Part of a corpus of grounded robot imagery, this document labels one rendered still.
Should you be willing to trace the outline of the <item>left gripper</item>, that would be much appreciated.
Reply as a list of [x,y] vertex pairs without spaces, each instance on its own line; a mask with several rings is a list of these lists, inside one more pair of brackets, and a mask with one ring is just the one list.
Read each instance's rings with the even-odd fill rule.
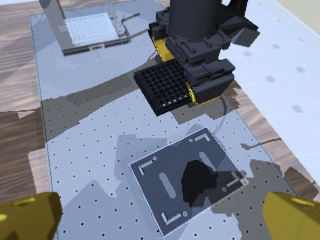
[[175,58],[182,66],[191,100],[198,106],[219,98],[235,79],[236,67],[227,58],[217,60],[232,41],[215,28],[221,4],[170,0],[166,10],[156,12],[157,22],[149,23],[155,49],[163,62]]

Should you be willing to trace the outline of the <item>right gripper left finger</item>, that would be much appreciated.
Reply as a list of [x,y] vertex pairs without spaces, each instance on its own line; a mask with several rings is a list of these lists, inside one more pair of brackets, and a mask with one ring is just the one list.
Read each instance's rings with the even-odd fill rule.
[[0,204],[0,240],[53,240],[62,217],[58,192]]

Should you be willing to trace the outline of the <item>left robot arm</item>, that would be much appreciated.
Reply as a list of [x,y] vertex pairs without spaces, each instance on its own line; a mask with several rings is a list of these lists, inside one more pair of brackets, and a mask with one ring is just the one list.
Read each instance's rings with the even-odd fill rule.
[[248,0],[231,0],[227,6],[222,4],[215,28],[223,31],[232,44],[249,48],[260,32],[245,17],[247,3]]

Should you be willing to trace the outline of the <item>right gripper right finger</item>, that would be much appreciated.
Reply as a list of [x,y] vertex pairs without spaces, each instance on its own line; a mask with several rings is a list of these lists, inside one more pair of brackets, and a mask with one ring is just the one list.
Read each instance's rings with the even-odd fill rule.
[[268,192],[263,217],[272,240],[320,240],[320,202]]

